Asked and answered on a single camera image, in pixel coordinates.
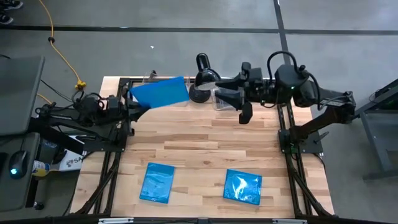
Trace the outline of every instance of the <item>concrete floor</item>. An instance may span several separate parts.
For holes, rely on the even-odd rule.
[[[252,28],[277,29],[274,2],[280,4],[285,29],[398,30],[395,0],[44,0],[58,26]],[[18,25],[49,24],[38,1],[27,0],[11,12]],[[47,42],[48,31],[0,30],[0,54],[10,57],[44,55],[42,79],[72,95],[76,78]],[[280,50],[279,34],[183,32],[76,32],[56,31],[56,46],[87,82],[87,91],[99,91],[103,76],[143,75],[150,70],[194,75],[195,56],[205,52],[222,76],[235,76],[241,62],[266,69],[269,54]],[[358,107],[375,90],[398,78],[397,35],[286,36],[289,50],[305,64],[320,85],[354,92]],[[283,63],[273,60],[273,69]],[[39,93],[66,105],[45,86]],[[36,106],[42,105],[38,99]],[[362,176],[378,170],[360,120],[334,124],[322,141],[326,174],[337,215],[396,223],[398,179],[364,182]],[[57,174],[40,183],[34,210],[0,213],[0,219],[61,215],[74,191],[77,173]]]

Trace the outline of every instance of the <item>computer mouse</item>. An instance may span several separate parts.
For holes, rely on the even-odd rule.
[[[11,178],[23,178],[27,170],[27,152],[23,150],[15,152],[11,155],[8,166]]]

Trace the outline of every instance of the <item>wood grain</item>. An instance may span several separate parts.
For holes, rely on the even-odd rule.
[[[115,95],[118,83],[119,77],[104,77],[100,94]],[[238,111],[215,111],[211,104],[211,100],[203,104],[190,101],[184,107],[157,108],[132,123],[136,135],[128,139],[126,152],[122,155],[112,216],[294,216],[285,158],[277,142],[279,121],[276,110],[253,105],[251,122],[240,125]],[[309,108],[293,109],[296,123],[311,120]],[[94,192],[100,179],[102,161],[102,152],[85,159],[71,212],[77,211]],[[148,162],[176,167],[167,205],[139,199]],[[322,164],[313,155],[303,155],[303,163],[308,186],[323,206],[333,213]],[[227,169],[262,176],[260,206],[222,197]],[[303,210],[301,190],[298,190],[298,195]]]

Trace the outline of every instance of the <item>blue packet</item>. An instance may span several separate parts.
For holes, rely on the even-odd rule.
[[[173,166],[153,162],[148,163],[139,198],[153,202],[168,203],[173,177]]]
[[[228,169],[224,185],[224,198],[260,205],[262,177]]]
[[[141,106],[151,109],[189,100],[184,77],[137,86],[130,92]]]

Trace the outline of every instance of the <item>black floor stripe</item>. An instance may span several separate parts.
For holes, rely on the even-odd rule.
[[[50,26],[0,26],[5,30],[51,30]],[[169,28],[169,27],[87,27],[55,26],[55,31],[82,32],[202,32],[202,33],[239,33],[239,34],[277,34],[278,29],[241,29],[241,28]]]
[[[282,15],[279,5],[275,9],[278,29],[245,29],[245,28],[173,28],[173,27],[89,27],[89,26],[55,26],[55,31],[87,31],[87,32],[203,32],[203,33],[237,33],[237,34],[303,34],[303,35],[398,35],[398,30],[312,30],[284,29],[280,23]],[[50,31],[50,26],[0,26],[0,30],[37,30]]]
[[[280,44],[282,46],[282,50],[289,51],[289,48],[287,47],[284,22],[282,20],[282,13],[280,11],[280,5],[279,5],[278,0],[274,0],[274,7],[275,7],[275,14],[276,14],[276,21],[278,23],[278,28],[279,28],[279,37],[280,37]],[[289,56],[286,54],[284,54],[284,62],[285,62],[285,64],[290,65]]]
[[[398,35],[398,30],[301,30],[286,29],[286,34],[306,35]]]

